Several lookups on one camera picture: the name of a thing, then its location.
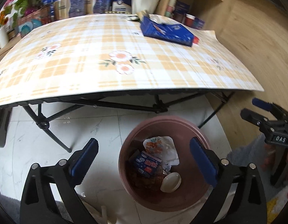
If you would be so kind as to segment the white floral paper bowl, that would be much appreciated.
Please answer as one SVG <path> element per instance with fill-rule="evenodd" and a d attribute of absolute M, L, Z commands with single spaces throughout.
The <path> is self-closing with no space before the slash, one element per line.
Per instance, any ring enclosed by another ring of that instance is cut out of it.
<path fill-rule="evenodd" d="M 170 136 L 155 136 L 143 142 L 145 150 L 162 160 L 162 166 L 177 166 L 179 157 Z"/>

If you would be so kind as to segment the blue red snack packet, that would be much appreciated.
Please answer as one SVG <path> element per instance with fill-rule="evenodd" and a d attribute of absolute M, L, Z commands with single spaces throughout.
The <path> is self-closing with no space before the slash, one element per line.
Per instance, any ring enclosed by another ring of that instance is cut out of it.
<path fill-rule="evenodd" d="M 146 151 L 142 151 L 136 156 L 134 163 L 139 173 L 150 178 L 155 175 L 155 172 L 161 165 L 162 160 Z"/>

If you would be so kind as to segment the red small carton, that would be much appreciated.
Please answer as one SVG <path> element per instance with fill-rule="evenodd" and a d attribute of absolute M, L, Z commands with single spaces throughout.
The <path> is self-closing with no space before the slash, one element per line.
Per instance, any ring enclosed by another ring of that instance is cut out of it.
<path fill-rule="evenodd" d="M 199 43 L 199 38 L 197 36 L 193 37 L 192 43 L 197 45 Z"/>

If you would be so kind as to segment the blue cardboard box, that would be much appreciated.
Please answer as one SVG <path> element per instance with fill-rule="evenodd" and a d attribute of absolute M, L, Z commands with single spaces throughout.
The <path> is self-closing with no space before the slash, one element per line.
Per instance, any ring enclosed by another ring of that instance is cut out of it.
<path fill-rule="evenodd" d="M 143 18 L 140 29 L 146 37 L 190 47 L 193 45 L 192 40 L 195 36 L 182 24 L 159 24 L 148 17 Z"/>

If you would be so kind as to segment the pink round trash bin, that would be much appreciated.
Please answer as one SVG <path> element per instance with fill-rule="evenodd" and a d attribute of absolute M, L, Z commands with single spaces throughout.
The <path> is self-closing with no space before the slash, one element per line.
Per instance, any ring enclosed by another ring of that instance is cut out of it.
<path fill-rule="evenodd" d="M 210 148 L 196 125 L 177 116 L 147 119 L 129 133 L 120 151 L 119 172 L 138 204 L 173 212 L 203 198 L 209 186 L 190 152 L 192 138 Z"/>

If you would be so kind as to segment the orange plaid tablecloth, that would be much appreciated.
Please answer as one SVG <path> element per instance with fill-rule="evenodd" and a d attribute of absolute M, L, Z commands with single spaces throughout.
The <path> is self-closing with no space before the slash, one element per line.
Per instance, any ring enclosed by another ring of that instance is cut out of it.
<path fill-rule="evenodd" d="M 262 91 L 212 30 L 183 46 L 145 37 L 123 14 L 86 15 L 43 25 L 0 62 L 0 106 L 109 91 Z"/>

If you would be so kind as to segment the red paper cup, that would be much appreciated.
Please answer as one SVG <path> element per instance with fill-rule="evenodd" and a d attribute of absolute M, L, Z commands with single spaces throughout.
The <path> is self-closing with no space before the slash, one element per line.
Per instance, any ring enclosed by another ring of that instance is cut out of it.
<path fill-rule="evenodd" d="M 194 27 L 194 20 L 195 20 L 196 17 L 194 17 L 193 15 L 190 15 L 190 14 L 185 14 L 185 21 L 184 21 L 184 24 L 187 26 L 187 27 Z"/>

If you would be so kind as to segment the striped wicker basket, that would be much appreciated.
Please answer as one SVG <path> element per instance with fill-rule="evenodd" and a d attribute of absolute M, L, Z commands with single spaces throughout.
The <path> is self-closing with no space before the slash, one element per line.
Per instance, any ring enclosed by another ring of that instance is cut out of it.
<path fill-rule="evenodd" d="M 32 12 L 31 14 L 18 20 L 18 30 L 21 37 L 25 37 L 33 29 L 46 25 L 51 22 L 51 11 L 49 6 Z"/>

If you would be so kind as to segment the stack of pastel paper cups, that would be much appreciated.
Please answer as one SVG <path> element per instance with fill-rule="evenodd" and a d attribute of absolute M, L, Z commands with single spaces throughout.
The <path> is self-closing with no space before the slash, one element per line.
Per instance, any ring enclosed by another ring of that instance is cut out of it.
<path fill-rule="evenodd" d="M 169 0 L 169 3 L 166 8 L 165 16 L 171 17 L 172 12 L 174 11 L 174 7 L 176 4 L 176 0 Z"/>

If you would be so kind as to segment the blue gold gift box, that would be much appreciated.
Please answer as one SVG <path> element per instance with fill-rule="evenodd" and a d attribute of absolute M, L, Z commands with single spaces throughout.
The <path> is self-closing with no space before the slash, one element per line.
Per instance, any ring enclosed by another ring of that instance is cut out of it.
<path fill-rule="evenodd" d="M 104 14 L 109 7 L 110 0 L 86 0 L 86 14 Z"/>
<path fill-rule="evenodd" d="M 55 20 L 86 15 L 86 0 L 57 0 L 53 6 Z"/>

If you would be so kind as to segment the white blue milk carton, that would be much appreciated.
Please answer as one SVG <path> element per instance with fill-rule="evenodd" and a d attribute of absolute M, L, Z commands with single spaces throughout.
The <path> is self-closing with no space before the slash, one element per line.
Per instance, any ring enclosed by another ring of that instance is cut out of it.
<path fill-rule="evenodd" d="M 124 3 L 122 0 L 114 1 L 112 4 L 112 11 L 118 13 L 131 14 L 131 6 Z"/>

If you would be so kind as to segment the orange flower bunch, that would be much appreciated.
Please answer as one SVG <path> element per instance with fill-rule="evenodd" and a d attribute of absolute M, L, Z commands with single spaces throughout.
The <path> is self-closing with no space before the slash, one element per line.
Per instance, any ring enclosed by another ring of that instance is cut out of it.
<path fill-rule="evenodd" d="M 0 28 L 8 22 L 10 12 L 3 10 L 0 12 Z"/>

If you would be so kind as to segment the white flower pot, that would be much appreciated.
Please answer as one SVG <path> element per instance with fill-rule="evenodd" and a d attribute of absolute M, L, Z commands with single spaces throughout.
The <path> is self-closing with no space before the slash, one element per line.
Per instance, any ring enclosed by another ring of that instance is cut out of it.
<path fill-rule="evenodd" d="M 141 11 L 147 11 L 148 14 L 153 14 L 160 0 L 131 0 L 132 14 Z"/>

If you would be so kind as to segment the black folding table frame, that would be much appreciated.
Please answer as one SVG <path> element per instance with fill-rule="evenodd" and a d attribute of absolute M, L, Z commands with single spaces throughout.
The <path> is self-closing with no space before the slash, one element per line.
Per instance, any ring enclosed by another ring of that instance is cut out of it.
<path fill-rule="evenodd" d="M 111 91 L 105 93 L 92 93 L 83 95 L 73 96 L 61 96 L 53 98 L 36 99 L 31 101 L 25 101 L 18 103 L 19 106 L 23 107 L 25 112 L 32 118 L 35 124 L 41 129 L 46 135 L 48 135 L 55 143 L 61 146 L 66 152 L 71 153 L 72 149 L 66 146 L 51 130 L 50 122 L 58 119 L 70 112 L 78 110 L 82 107 L 92 108 L 110 108 L 120 110 L 131 110 L 131 111 L 143 111 L 152 112 L 155 114 L 168 112 L 169 107 L 183 102 L 196 99 L 207 94 L 213 95 L 220 100 L 219 106 L 214 112 L 208 116 L 202 123 L 198 125 L 198 128 L 204 126 L 210 119 L 212 119 L 221 108 L 226 105 L 229 100 L 235 94 L 234 90 L 223 90 L 223 89 L 178 89 L 178 90 L 132 90 L 132 91 Z M 131 102 L 119 103 L 106 101 L 106 98 L 115 97 L 136 97 L 139 96 L 141 99 L 154 98 L 154 103 L 151 106 L 136 105 Z M 55 114 L 46 117 L 42 113 L 43 103 L 67 103 L 69 107 L 56 112 Z"/>

